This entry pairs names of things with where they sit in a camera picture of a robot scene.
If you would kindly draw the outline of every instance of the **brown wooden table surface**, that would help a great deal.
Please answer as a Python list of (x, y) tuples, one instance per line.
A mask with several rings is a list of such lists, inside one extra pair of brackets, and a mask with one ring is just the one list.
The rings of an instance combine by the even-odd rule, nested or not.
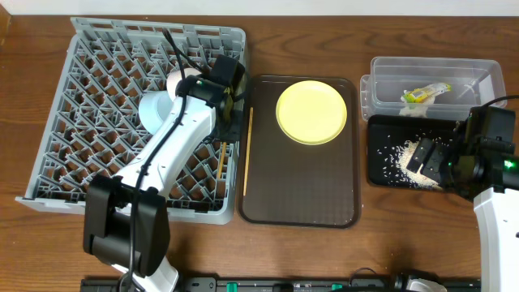
[[(114, 16), (243, 28), (252, 75), (341, 77), (358, 86), (375, 56), (494, 59), (519, 93), (519, 19), (424, 17)], [(83, 252), (83, 217), (38, 213), (23, 195), (75, 34), (65, 16), (13, 16), (0, 49), (0, 290), (77, 291), (87, 276), (116, 277)], [(519, 102), (509, 102), (519, 109)], [(361, 153), (366, 148), (365, 122)], [(366, 157), (361, 155), (361, 171)], [(456, 195), (373, 187), (362, 176), (362, 217), (351, 230), (171, 223), (169, 262), (220, 277), (348, 277), (419, 268), (478, 277), (472, 204)]]

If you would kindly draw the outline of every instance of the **black tray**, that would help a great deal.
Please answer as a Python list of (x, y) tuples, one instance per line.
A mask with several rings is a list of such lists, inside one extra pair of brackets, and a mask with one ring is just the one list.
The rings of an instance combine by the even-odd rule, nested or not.
[(431, 118), (411, 118), (386, 115), (374, 115), (367, 122), (367, 172), (371, 183), (380, 186), (414, 187), (408, 182), (396, 180), (401, 178), (401, 171), (392, 166), (390, 154), (394, 156), (396, 146), (403, 146), (407, 140), (418, 142), (419, 138), (437, 139), (447, 146), (454, 136), (456, 122)]
[[(279, 96), (290, 85), (318, 80), (344, 98), (348, 117), (338, 137), (304, 145), (283, 133), (276, 120)], [(252, 223), (348, 228), (360, 218), (358, 103), (355, 86), (345, 79), (259, 76), (240, 143), (238, 211)], [(249, 109), (252, 107), (247, 190), (243, 195)]]

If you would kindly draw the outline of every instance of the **yellow plate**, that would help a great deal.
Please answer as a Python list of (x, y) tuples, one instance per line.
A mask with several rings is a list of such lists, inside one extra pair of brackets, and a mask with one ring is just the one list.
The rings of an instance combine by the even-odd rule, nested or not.
[(333, 140), (346, 124), (348, 111), (341, 94), (319, 81), (288, 87), (276, 105), (277, 123), (299, 143), (317, 145)]

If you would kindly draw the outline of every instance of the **dish rack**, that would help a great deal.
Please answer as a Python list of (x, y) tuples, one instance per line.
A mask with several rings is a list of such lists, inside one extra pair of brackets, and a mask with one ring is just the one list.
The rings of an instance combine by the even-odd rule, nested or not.
[[(169, 29), (178, 48), (201, 66), (212, 66), (224, 54), (248, 69), (248, 55), (240, 28), (75, 17), (71, 22), (76, 35), (28, 189), (16, 200), (37, 211), (84, 214), (92, 178), (113, 177), (152, 137), (139, 120), (140, 98), (165, 90), (167, 75), (178, 69), (162, 29)], [(242, 107), (243, 101), (235, 105)], [(223, 170), (217, 178), (220, 160)], [(169, 194), (169, 220), (230, 221), (237, 165), (238, 143), (224, 152), (220, 143), (200, 144)]]

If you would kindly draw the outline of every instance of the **white wall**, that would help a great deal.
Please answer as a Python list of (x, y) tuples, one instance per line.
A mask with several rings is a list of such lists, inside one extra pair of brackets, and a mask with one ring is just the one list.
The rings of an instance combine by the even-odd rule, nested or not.
[(12, 15), (519, 16), (519, 0), (0, 0)]

